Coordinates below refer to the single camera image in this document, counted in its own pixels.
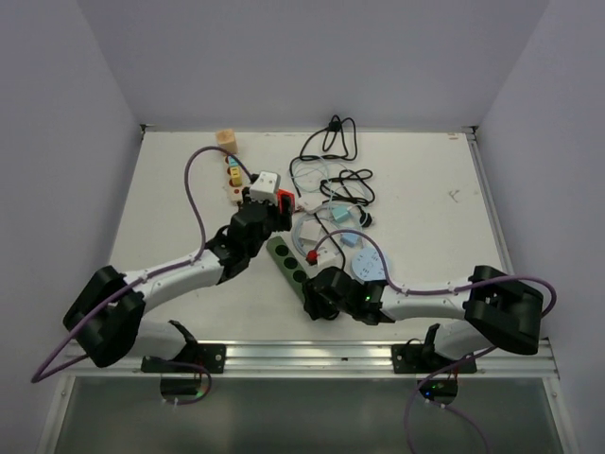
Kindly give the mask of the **beige power strip red sockets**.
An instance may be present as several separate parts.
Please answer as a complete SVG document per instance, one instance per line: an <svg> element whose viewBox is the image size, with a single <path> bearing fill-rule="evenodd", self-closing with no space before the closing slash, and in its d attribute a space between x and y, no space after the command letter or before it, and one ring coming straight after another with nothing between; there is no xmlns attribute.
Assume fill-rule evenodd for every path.
<svg viewBox="0 0 605 454"><path fill-rule="evenodd" d="M239 187L233 187L230 182L230 175L229 175L230 166L227 163L227 157L229 155L231 155L231 154L225 154L224 158L223 158L223 163L224 163L224 167L226 170L225 190L226 190L227 196L228 196L229 200L231 201L231 203L234 205L237 205L243 201L243 189L244 189L247 177L248 177L248 173L247 173L246 169L239 163L239 166L242 171L243 184Z"/></svg>

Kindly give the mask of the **red cube adapter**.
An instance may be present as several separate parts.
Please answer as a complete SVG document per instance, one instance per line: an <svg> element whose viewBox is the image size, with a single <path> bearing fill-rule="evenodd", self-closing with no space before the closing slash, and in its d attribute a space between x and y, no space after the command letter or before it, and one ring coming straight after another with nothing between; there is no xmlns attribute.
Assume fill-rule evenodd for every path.
<svg viewBox="0 0 605 454"><path fill-rule="evenodd" d="M284 189L279 189L277 197L280 214L283 216L292 216L295 211L294 194Z"/></svg>

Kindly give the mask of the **green power strip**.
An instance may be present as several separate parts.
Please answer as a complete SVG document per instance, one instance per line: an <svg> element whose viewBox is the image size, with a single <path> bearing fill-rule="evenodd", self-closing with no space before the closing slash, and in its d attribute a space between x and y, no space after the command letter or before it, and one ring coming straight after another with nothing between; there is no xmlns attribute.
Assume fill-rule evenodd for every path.
<svg viewBox="0 0 605 454"><path fill-rule="evenodd" d="M304 302L303 284L308 276L294 253L281 236L270 238L266 243L266 250L289 286Z"/></svg>

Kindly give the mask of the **round light blue socket hub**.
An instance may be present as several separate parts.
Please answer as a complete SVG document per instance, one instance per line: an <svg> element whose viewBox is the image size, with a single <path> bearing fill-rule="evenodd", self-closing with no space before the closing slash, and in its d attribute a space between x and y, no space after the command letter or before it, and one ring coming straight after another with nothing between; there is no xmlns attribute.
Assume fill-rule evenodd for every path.
<svg viewBox="0 0 605 454"><path fill-rule="evenodd" d="M385 267L380 254L373 247L357 251L350 262L353 278L360 282L379 281L386 278Z"/></svg>

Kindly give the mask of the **light blue USB charger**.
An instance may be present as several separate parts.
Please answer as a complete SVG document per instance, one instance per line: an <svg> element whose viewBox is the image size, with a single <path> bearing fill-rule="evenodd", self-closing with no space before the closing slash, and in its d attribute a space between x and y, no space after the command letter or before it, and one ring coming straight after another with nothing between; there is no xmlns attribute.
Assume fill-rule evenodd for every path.
<svg viewBox="0 0 605 454"><path fill-rule="evenodd" d="M355 232L345 232L340 236L341 242L348 247L356 247L363 243L362 237Z"/></svg>

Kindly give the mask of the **white Honor USB charger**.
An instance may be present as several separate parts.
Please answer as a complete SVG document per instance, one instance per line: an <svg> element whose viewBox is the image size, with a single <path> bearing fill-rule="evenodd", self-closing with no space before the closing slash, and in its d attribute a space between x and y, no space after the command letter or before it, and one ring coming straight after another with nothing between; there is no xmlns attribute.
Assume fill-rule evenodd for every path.
<svg viewBox="0 0 605 454"><path fill-rule="evenodd" d="M305 221L300 229L300 240L317 242L321 234L321 226L313 221Z"/></svg>

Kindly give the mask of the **beige wooden cube adapter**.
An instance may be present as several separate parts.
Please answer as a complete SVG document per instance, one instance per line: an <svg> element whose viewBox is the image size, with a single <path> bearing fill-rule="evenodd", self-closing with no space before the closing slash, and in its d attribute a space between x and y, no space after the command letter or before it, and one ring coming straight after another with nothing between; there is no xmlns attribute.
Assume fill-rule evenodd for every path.
<svg viewBox="0 0 605 454"><path fill-rule="evenodd" d="M231 154L238 153L235 131L233 129L224 129L216 132L216 143L220 148L224 148Z"/></svg>

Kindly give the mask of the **light teal charger green strip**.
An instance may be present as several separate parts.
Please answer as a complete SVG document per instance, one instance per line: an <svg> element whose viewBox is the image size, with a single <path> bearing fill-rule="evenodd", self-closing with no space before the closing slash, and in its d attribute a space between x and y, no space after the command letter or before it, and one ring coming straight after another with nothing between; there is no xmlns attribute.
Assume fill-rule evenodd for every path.
<svg viewBox="0 0 605 454"><path fill-rule="evenodd" d="M332 205L330 212L336 223L344 222L350 217L349 209L344 205Z"/></svg>

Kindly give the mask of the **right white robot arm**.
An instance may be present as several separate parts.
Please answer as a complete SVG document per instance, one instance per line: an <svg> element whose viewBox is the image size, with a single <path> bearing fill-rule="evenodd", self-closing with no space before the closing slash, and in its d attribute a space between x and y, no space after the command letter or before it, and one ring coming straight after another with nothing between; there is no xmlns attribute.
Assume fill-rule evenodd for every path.
<svg viewBox="0 0 605 454"><path fill-rule="evenodd" d="M429 328L421 359L442 371L454 360L496 347L522 356L538 352L544 296L523 277L477 266L466 280L420 289L386 280L360 283L330 267L302 284L303 308L313 320L340 313L366 325L444 319Z"/></svg>

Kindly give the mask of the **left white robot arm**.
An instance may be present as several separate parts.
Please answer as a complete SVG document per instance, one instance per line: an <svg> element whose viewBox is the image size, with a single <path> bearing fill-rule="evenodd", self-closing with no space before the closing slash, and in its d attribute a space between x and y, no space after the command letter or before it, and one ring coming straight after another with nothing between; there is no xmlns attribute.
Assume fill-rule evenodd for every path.
<svg viewBox="0 0 605 454"><path fill-rule="evenodd" d="M246 200L201 252L128 273L105 266L68 309L63 325L99 368L125 357L151 357L186 371L200 359L195 337L177 321L151 323L145 315L185 293L235 278L271 234L291 229L293 212L294 197L287 192L275 204Z"/></svg>

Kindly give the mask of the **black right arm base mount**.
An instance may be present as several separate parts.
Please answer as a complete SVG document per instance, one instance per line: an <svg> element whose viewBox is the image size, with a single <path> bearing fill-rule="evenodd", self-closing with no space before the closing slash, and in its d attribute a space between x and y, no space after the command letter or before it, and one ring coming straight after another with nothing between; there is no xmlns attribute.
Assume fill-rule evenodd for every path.
<svg viewBox="0 0 605 454"><path fill-rule="evenodd" d="M430 374L482 348L483 337L469 323L457 321L429 326L424 340L408 340L390 347L395 374Z"/></svg>

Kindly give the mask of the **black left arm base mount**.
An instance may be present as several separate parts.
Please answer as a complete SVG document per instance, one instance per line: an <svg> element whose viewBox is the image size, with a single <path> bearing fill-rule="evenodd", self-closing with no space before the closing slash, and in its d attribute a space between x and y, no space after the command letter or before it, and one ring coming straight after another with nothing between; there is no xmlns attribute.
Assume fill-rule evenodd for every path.
<svg viewBox="0 0 605 454"><path fill-rule="evenodd" d="M143 373L222 374L226 360L224 343L200 343L180 322L150 323L140 335Z"/></svg>

